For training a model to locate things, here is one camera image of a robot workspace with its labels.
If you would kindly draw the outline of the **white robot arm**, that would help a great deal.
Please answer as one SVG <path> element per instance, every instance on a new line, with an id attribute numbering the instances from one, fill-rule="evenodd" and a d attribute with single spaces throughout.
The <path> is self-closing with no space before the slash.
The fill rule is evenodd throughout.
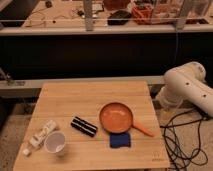
<path id="1" fill-rule="evenodd" d="M 164 109 L 176 108 L 188 100 L 213 117 L 213 88 L 205 84 L 206 70 L 199 62 L 189 62 L 168 70 L 164 86 L 156 96 Z"/>

